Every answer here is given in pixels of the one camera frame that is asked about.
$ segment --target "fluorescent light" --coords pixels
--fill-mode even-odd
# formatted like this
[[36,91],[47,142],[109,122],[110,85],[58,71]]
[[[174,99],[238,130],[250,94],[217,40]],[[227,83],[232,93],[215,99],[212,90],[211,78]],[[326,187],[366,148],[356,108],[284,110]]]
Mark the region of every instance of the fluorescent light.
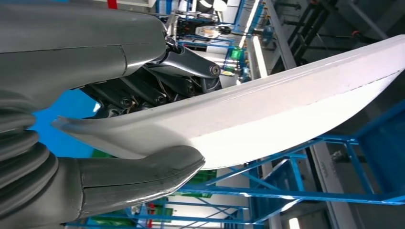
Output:
[[191,9],[191,12],[196,12],[196,11],[197,11],[197,3],[198,3],[198,0],[193,0],[193,1],[192,1],[192,9]]
[[260,78],[266,78],[267,77],[266,64],[265,60],[263,59],[262,47],[260,46],[259,38],[257,36],[253,37],[253,47],[255,48]]
[[220,21],[220,22],[223,22],[223,20],[222,20],[222,13],[219,12],[219,11],[218,11],[218,18],[219,18],[219,21]]
[[[252,24],[253,17],[256,14],[256,10],[259,5],[259,2],[260,2],[260,0],[255,0],[255,2],[253,3],[252,11],[250,11],[249,18],[247,19],[245,33],[249,32],[249,28],[250,28],[250,25]],[[243,42],[245,42],[245,39],[246,39],[246,36],[243,36],[239,43],[239,48],[242,48]]]
[[242,36],[241,41],[239,42],[239,48],[242,48],[243,42],[245,42],[246,36]]
[[236,62],[238,62],[238,61],[234,61],[234,60],[230,60],[230,59],[223,59],[223,58],[217,58],[217,57],[210,57],[210,56],[205,56],[204,58],[206,58],[206,59],[208,59],[208,60],[210,60],[210,61],[218,61],[218,62],[224,62],[224,61],[226,61],[226,62],[231,62],[231,63],[236,63]]
[[[223,65],[224,65],[224,63],[216,63],[216,64],[219,65],[219,66],[223,66]],[[236,67],[236,66],[238,66],[238,65],[233,64],[233,63],[226,63],[225,65],[226,65],[226,66],[229,66],[229,67]]]
[[299,229],[299,223],[297,218],[292,218],[288,221],[290,229]]

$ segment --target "blue steel beam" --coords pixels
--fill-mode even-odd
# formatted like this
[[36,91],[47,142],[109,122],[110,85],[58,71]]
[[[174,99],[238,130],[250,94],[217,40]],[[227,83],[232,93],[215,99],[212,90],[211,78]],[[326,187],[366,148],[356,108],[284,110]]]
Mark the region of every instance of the blue steel beam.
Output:
[[[237,171],[237,170],[238,170],[238,169],[233,168],[233,167],[229,167],[229,168],[230,168],[231,170],[233,170],[233,171]],[[280,190],[280,189],[277,188],[276,186],[273,186],[273,185],[271,185],[271,184],[265,182],[264,180],[261,180],[261,179],[259,179],[259,178],[256,178],[256,177],[252,176],[252,175],[249,175],[249,174],[246,173],[246,172],[242,173],[242,175],[245,176],[245,177],[247,177],[247,178],[249,178],[249,179],[252,180],[252,181],[255,181],[255,182],[257,182],[257,183],[259,183],[259,184],[261,184],[261,185],[267,187],[267,188],[275,189],[275,190]]]
[[248,209],[247,206],[236,206],[236,205],[221,205],[221,204],[200,204],[200,203],[183,203],[183,202],[173,202],[173,201],[153,201],[154,204],[173,204],[173,205],[185,205],[185,206],[199,206],[199,207],[217,207],[217,208],[238,208],[238,209]]
[[305,191],[304,183],[302,182],[301,173],[299,172],[297,160],[291,158],[290,159],[292,171],[294,172],[295,181],[297,183],[298,191]]
[[307,155],[305,154],[289,154],[288,156],[289,158],[295,158],[295,159],[307,159]]
[[234,24],[235,24],[235,30],[236,29],[239,29],[238,27],[239,27],[239,19],[240,19],[240,17],[241,17],[241,14],[242,14],[242,11],[243,11],[243,5],[245,4],[245,0],[241,0],[240,1],[240,3],[239,3],[239,7],[238,7],[238,12],[236,13],[236,17],[235,17],[235,21],[234,21]]
[[296,205],[297,203],[299,203],[299,202],[301,202],[301,201],[302,201],[302,199],[296,199],[296,200],[294,200],[294,201],[291,201],[291,202],[287,203],[286,205],[284,205],[283,207],[281,207],[281,208],[279,208],[279,209],[277,209],[277,210],[275,210],[275,211],[269,213],[268,215],[265,215],[265,216],[263,216],[262,218],[256,219],[255,223],[261,223],[261,222],[263,222],[264,220],[266,220],[266,219],[268,219],[268,218],[270,218],[270,217],[273,217],[273,216],[277,215],[278,213],[283,212],[283,211],[289,209],[290,207]]
[[219,45],[219,44],[206,44],[206,43],[194,43],[194,42],[182,42],[178,41],[178,44],[188,44],[188,45],[195,45],[195,46],[213,46],[213,47],[220,47],[220,48],[233,48],[231,45]]
[[127,215],[119,214],[102,214],[100,217],[113,217],[125,219],[163,219],[163,220],[180,220],[180,221],[196,221],[196,222],[211,222],[211,223],[234,223],[234,224],[253,224],[250,221],[234,220],[234,219],[213,219],[213,218],[200,218],[200,217],[184,217],[184,216],[163,216],[163,215],[134,215],[129,217]]
[[402,102],[398,103],[395,105],[393,108],[391,108],[389,111],[385,112],[382,116],[372,120],[369,122],[365,127],[357,131],[357,133],[353,134],[356,138],[364,135],[365,133],[371,131],[374,128],[377,128],[380,126],[382,123],[385,123],[388,121],[390,118],[396,116],[397,114],[403,112],[405,110],[405,100]]
[[291,149],[291,150],[287,150],[287,151],[284,151],[284,152],[272,154],[272,155],[270,155],[267,159],[265,159],[265,160],[263,160],[263,161],[254,163],[254,164],[252,164],[252,165],[248,165],[248,166],[246,166],[246,167],[244,167],[244,168],[241,168],[241,169],[235,170],[235,171],[233,171],[233,172],[230,172],[230,173],[228,173],[228,174],[222,175],[222,176],[220,176],[220,177],[211,179],[211,180],[209,180],[209,181],[207,181],[207,182],[201,183],[200,185],[212,185],[212,184],[215,184],[215,183],[218,182],[218,181],[225,180],[225,179],[228,179],[228,178],[230,178],[230,177],[236,176],[236,175],[238,175],[238,174],[244,173],[244,172],[246,172],[246,171],[248,171],[248,170],[250,170],[250,169],[252,169],[252,168],[256,168],[256,167],[258,167],[258,166],[260,166],[260,165],[263,165],[263,164],[265,164],[265,163],[267,163],[267,162],[270,162],[270,161],[273,161],[273,160],[282,158],[282,157],[284,157],[284,156],[288,156],[289,154],[296,153],[296,152],[298,152],[298,151],[300,151],[300,150],[303,150],[303,149],[305,149],[305,148],[307,148],[307,147],[309,147],[309,146],[311,146],[311,145],[313,145],[313,144],[316,144],[316,143],[318,143],[318,142],[321,142],[321,141],[322,141],[322,139],[317,139],[317,140],[314,140],[314,141],[310,141],[310,142],[308,142],[308,143],[305,143],[305,144],[303,144],[303,145],[301,145],[301,146],[295,147],[295,148],[293,148],[293,149]]
[[347,152],[349,154],[350,160],[356,170],[357,175],[359,176],[360,182],[367,194],[374,194],[373,187],[371,186],[370,180],[368,179],[366,172],[364,171],[362,164],[360,163],[359,158],[356,155],[356,152],[353,149],[353,146],[350,144],[345,144]]
[[[206,203],[207,205],[210,205],[210,203],[209,203],[208,201],[206,201],[206,200],[203,200],[203,199],[201,199],[201,198],[199,198],[199,197],[196,197],[196,199],[199,200],[199,201],[201,201],[202,203]],[[233,219],[236,219],[234,216],[232,216],[231,214],[229,214],[228,212],[226,212],[226,210],[228,210],[228,208],[222,210],[222,209],[220,209],[220,208],[218,208],[218,207],[214,207],[214,206],[212,206],[212,207],[213,207],[214,209],[218,210],[219,212],[222,212],[222,213],[226,214],[227,216],[229,216],[229,217],[231,217],[231,218],[233,218]]]
[[221,195],[234,195],[245,197],[265,197],[265,198],[284,198],[284,199],[303,199],[331,202],[348,202],[363,204],[387,204],[402,205],[402,202],[391,200],[383,201],[381,195],[369,194],[340,194],[340,193],[322,193],[322,192],[301,192],[290,190],[273,190],[259,188],[241,188],[241,187],[219,187],[219,186],[202,186],[202,185],[185,185],[181,192],[187,193],[211,193]]
[[80,224],[80,223],[66,223],[68,227],[77,227],[77,228],[107,228],[107,229],[134,229],[134,226],[113,226],[113,225],[98,225],[98,224]]
[[[214,214],[211,214],[211,215],[209,215],[209,216],[207,216],[207,217],[205,217],[205,218],[208,219],[209,217],[216,216],[216,215],[218,215],[219,213],[221,213],[221,211],[222,211],[222,210],[220,210],[220,211],[218,211],[218,212],[215,212]],[[190,224],[188,224],[188,225],[186,225],[186,226],[184,226],[184,227],[181,227],[180,229],[188,228],[188,227],[190,227],[190,226],[192,226],[192,225],[194,225],[194,224],[196,224],[196,223],[198,223],[198,221],[193,222],[193,223],[190,223]]]

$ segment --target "blue metal frame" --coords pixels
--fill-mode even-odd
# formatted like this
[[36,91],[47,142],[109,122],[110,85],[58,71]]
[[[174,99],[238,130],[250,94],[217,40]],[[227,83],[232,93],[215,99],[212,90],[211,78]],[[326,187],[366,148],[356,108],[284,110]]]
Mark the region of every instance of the blue metal frame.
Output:
[[[207,182],[201,183],[199,185],[185,185],[179,189],[182,193],[210,193],[210,194],[221,194],[221,195],[234,195],[234,196],[244,196],[249,198],[249,206],[229,206],[229,205],[215,205],[211,204],[209,201],[198,198],[202,203],[180,203],[180,202],[170,202],[170,201],[155,201],[155,203],[160,203],[162,205],[167,204],[179,204],[187,206],[201,206],[201,207],[211,207],[218,210],[216,213],[206,217],[180,217],[180,216],[164,216],[164,215],[147,215],[145,213],[139,215],[112,215],[104,214],[101,216],[106,217],[119,217],[119,218],[129,218],[129,219],[170,219],[170,220],[184,220],[193,221],[185,227],[192,226],[196,222],[216,222],[224,223],[227,229],[239,229],[243,228],[242,225],[252,224],[258,225],[257,228],[261,227],[262,221],[283,211],[287,208],[299,203],[303,200],[316,200],[316,201],[335,201],[335,202],[350,202],[350,203],[363,203],[363,204],[380,204],[380,205],[402,205],[405,204],[405,190],[400,188],[392,188],[390,192],[385,192],[383,194],[375,194],[373,187],[367,177],[359,159],[356,155],[353,146],[367,143],[363,138],[368,134],[374,132],[378,133],[383,129],[384,133],[389,130],[388,127],[383,126],[386,123],[405,123],[405,101],[399,103],[396,107],[391,109],[386,114],[382,115],[380,120],[370,122],[367,126],[361,129],[358,133],[353,136],[345,135],[321,135],[314,138],[307,143],[301,144],[292,149],[279,152],[268,156],[264,160],[258,160],[249,164],[246,164],[243,168],[234,168],[230,173],[219,176],[217,178],[211,179]],[[326,142],[334,144],[343,144],[347,148],[348,155],[354,166],[356,173],[360,179],[363,189],[366,194],[342,194],[342,193],[323,193],[323,192],[307,192],[305,191],[304,184],[302,182],[301,174],[299,172],[298,160],[307,159],[305,154],[297,154],[297,152],[310,147],[314,144]],[[388,153],[402,153],[395,150]],[[369,166],[372,168],[373,172],[377,172],[376,177],[379,179],[387,179],[387,174],[378,174],[378,168],[376,166],[375,160],[376,156],[368,157],[367,152],[364,152]],[[276,159],[284,158],[277,166],[273,168],[273,171],[262,177],[259,176],[258,168]],[[405,162],[405,156],[400,156],[401,162]],[[250,179],[250,188],[245,187],[220,187],[213,184],[228,179],[236,175],[243,175]],[[405,183],[405,179],[397,180],[399,182],[398,187],[402,187]],[[234,213],[228,213],[226,210],[234,209]],[[250,211],[250,219],[244,219],[244,211]],[[220,213],[226,215],[225,219],[211,218]],[[128,228],[128,227],[111,227],[111,228]]]

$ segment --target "white panel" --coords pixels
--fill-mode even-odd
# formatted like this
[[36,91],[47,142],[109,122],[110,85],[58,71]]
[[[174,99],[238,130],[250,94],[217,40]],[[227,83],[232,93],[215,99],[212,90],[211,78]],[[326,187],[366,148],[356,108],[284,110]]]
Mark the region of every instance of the white panel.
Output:
[[53,125],[121,158],[142,158],[185,144],[204,155],[205,169],[228,167],[333,129],[362,110],[404,68],[405,36],[400,35],[153,109],[108,119],[59,118]]
[[241,0],[228,0],[228,6],[239,6]]
[[222,53],[202,52],[202,51],[194,51],[194,52],[205,58],[213,57],[218,59],[225,59],[225,54]]
[[238,12],[237,7],[228,6],[226,8],[226,11],[223,12],[223,15],[224,15],[223,21],[226,22],[226,23],[234,23],[237,12]]
[[[228,45],[225,42],[219,42],[219,43],[215,43],[215,44]],[[226,54],[227,51],[228,51],[227,48],[214,47],[214,46],[208,46],[207,47],[207,52],[218,53],[218,54]]]

